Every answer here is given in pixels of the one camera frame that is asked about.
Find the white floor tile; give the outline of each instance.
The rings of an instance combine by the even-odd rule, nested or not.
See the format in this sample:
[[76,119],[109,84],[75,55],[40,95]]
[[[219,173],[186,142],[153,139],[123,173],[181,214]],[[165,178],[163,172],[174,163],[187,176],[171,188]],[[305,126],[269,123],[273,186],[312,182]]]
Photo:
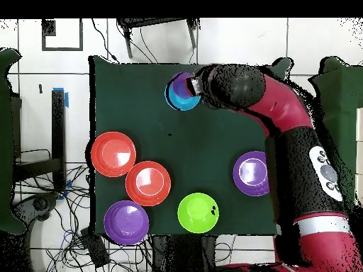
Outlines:
[[[116,27],[116,19],[110,18],[108,20],[108,46],[110,53],[115,55],[119,62],[150,62],[136,46],[155,62],[144,45],[139,28],[132,29],[131,41],[136,46],[131,44],[133,58],[129,59],[125,39],[118,29]],[[145,44],[158,62],[189,63],[193,52],[186,20],[144,26],[141,30]],[[194,50],[191,63],[195,62],[195,58],[196,53]]]
[[232,251],[231,264],[265,264],[274,263],[273,251]]
[[316,97],[316,92],[313,85],[308,81],[311,76],[290,76],[290,80],[295,84],[298,84],[301,88],[310,93],[313,97]]
[[223,266],[230,263],[232,252],[229,249],[216,249],[215,255],[216,266]]
[[286,18],[201,18],[199,64],[271,64],[286,56]]
[[[147,235],[144,237],[144,239],[141,242],[135,243],[134,245],[139,245],[139,243],[146,243],[146,247],[147,248],[152,248],[151,244],[149,243],[149,241],[147,240]],[[133,245],[128,245],[128,246],[124,246],[125,249],[135,249],[137,246],[133,246]],[[120,249],[120,245],[115,244],[113,242],[110,242],[110,249]]]
[[[0,48],[18,49],[18,21],[16,19],[0,19]],[[11,66],[10,73],[18,72],[18,63]]]
[[273,236],[237,236],[233,249],[273,250]]
[[[94,19],[94,22],[106,40],[106,19]],[[73,30],[79,30],[79,26],[72,20],[70,23],[73,23],[73,27],[68,30],[64,28],[67,22],[56,21],[56,35],[60,32],[60,36],[51,38],[53,44],[65,45],[63,47],[69,45],[68,40],[62,43],[61,39],[69,39],[68,35],[71,35]],[[41,20],[19,20],[19,51],[23,56],[20,61],[21,73],[88,73],[89,55],[106,57],[104,40],[94,29],[91,19],[83,19],[83,51],[42,51],[41,30]]]
[[[152,264],[152,250],[147,251],[150,256],[148,260]],[[146,263],[146,251],[141,250],[110,250],[110,272],[151,272],[151,266]]]
[[8,74],[7,77],[8,77],[8,81],[10,82],[12,92],[18,93],[19,92],[18,75],[17,74]]
[[[67,258],[69,258],[68,265],[63,265],[61,262],[61,256],[59,250],[49,249],[50,255],[53,256],[55,260],[58,260],[56,266],[54,265],[50,256],[47,255],[47,251],[45,249],[31,249],[30,250],[30,258],[32,261],[33,272],[81,272],[80,268],[75,268],[73,266],[77,266],[75,261],[71,261],[72,257],[68,254]],[[80,252],[75,257],[78,260],[79,264],[88,265],[82,267],[83,272],[108,272],[108,265],[105,265],[104,268],[100,267],[95,270],[94,264],[91,262],[91,257],[86,255],[86,252]]]
[[236,236],[236,234],[220,234],[216,240],[216,249],[232,249]]
[[363,205],[363,175],[355,175],[355,191],[357,193],[358,201]]
[[221,234],[216,241],[216,249],[274,249],[273,236],[237,236],[236,234]]
[[20,85],[22,150],[51,150],[52,90],[63,88],[69,96],[69,107],[65,108],[66,162],[85,162],[89,141],[89,76],[21,74]]
[[290,18],[288,56],[293,74],[317,74],[322,58],[338,56],[348,64],[363,60],[358,18]]
[[357,109],[357,141],[363,141],[363,108]]
[[356,173],[363,174],[363,142],[357,142]]
[[[67,164],[67,170],[73,169],[74,167],[79,166],[78,164]],[[69,176],[68,179],[73,180],[76,176],[76,171],[68,172]],[[86,175],[88,174],[88,169],[84,171],[81,176],[79,176],[73,183],[74,188],[89,188],[88,183],[86,182]],[[82,198],[78,197],[75,193],[68,193],[67,197],[74,201],[76,204],[72,204],[72,202],[69,202],[70,205],[72,205],[73,211],[76,212],[76,216],[78,218],[79,222],[79,230],[78,233],[85,227],[89,226],[90,222],[90,209],[89,209],[89,198]],[[69,206],[67,204],[67,201],[65,199],[57,200],[57,204],[55,207],[59,214],[62,216],[62,224],[65,230],[71,230],[75,231],[75,218],[73,215],[70,215]],[[65,237],[65,232],[62,229],[61,226],[61,219],[60,216],[57,214],[55,210],[52,210],[50,213],[50,217],[44,221],[39,222],[37,221],[34,224],[31,240],[30,240],[30,247],[31,248],[60,248],[67,246],[67,241],[69,241],[70,237],[67,238],[66,241],[63,241]]]

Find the black frame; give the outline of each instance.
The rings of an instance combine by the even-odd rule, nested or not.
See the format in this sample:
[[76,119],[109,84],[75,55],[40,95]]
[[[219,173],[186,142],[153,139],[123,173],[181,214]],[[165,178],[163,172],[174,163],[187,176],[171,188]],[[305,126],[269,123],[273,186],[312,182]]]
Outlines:
[[[20,157],[20,107],[12,107],[14,140],[18,141],[18,149],[14,151],[15,157]],[[52,159],[17,163],[13,167],[13,178],[14,181],[24,181],[52,172],[54,189],[60,193],[66,186],[65,170],[65,93],[52,91]]]
[[117,23],[123,29],[123,35],[125,36],[126,47],[128,49],[128,57],[133,58],[133,53],[131,51],[131,31],[133,28],[150,26],[161,23],[175,22],[180,20],[185,20],[188,25],[189,35],[191,39],[191,45],[193,49],[196,47],[196,40],[193,34],[193,30],[196,28],[196,18],[117,18]]

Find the power strip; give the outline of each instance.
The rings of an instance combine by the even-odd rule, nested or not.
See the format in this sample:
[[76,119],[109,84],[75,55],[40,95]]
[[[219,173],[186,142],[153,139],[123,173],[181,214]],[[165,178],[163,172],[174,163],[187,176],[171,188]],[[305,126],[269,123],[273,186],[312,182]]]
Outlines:
[[86,227],[81,230],[81,241],[85,249],[88,249],[89,256],[96,268],[102,267],[110,263],[110,256],[107,252],[101,236],[95,235]]

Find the floor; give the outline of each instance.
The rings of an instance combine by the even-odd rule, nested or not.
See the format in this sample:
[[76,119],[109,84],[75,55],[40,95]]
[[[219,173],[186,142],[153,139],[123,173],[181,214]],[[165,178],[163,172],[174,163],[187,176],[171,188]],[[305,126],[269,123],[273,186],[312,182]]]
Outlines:
[[[101,55],[121,63],[148,62],[144,54],[132,45],[133,58],[129,59],[125,40],[118,32],[115,19],[83,19],[83,51],[42,51],[41,20],[0,20],[0,47],[17,49],[22,58],[9,71],[8,80],[14,92],[23,99],[21,116],[22,150],[51,148],[51,91],[64,88],[69,94],[66,108],[67,169],[86,167],[84,151],[89,141],[89,55]],[[334,18],[202,18],[198,31],[198,52],[192,51],[185,21],[152,25],[143,28],[143,38],[158,62],[271,64],[279,57],[294,60],[291,78],[315,95],[308,78],[318,73],[319,62],[325,56],[336,55],[348,64],[363,60],[362,19]],[[147,56],[140,29],[133,30],[133,42]],[[56,19],[56,36],[45,39],[46,47],[79,47],[79,20]],[[363,199],[363,109],[357,111],[357,192]],[[46,159],[47,152],[29,152],[23,161]],[[69,173],[73,179],[77,170]],[[87,188],[85,171],[75,181],[76,186]],[[34,191],[18,183],[14,201]],[[89,199],[81,199],[83,208],[77,208],[79,227],[89,224]],[[62,224],[71,226],[69,208],[64,200],[56,206]],[[31,239],[31,256],[35,272],[45,272],[53,256],[62,250],[65,232],[60,216],[52,212],[45,222],[36,222]],[[239,237],[224,235],[218,238],[217,264],[267,263],[274,261],[272,237]],[[105,242],[111,258],[116,262],[139,262],[139,249],[124,248]],[[235,249],[229,256],[229,248]],[[146,264],[138,269],[146,271]],[[129,264],[132,270],[135,265]],[[125,272],[118,265],[85,267],[84,272]],[[81,272],[67,269],[65,272]]]

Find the metal chair leg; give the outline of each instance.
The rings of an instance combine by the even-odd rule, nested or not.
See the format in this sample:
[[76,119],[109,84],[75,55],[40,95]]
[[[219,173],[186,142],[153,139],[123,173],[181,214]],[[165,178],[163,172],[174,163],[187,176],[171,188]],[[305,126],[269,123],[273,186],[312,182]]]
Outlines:
[[188,30],[189,30],[189,35],[190,35],[190,39],[191,39],[191,45],[193,46],[193,49],[194,49],[196,47],[196,39],[194,38],[193,29],[191,27],[191,19],[187,19],[186,24],[188,24]]
[[133,53],[131,52],[131,43],[130,43],[130,29],[123,27],[123,35],[125,36],[126,47],[128,48],[128,57],[133,58]]

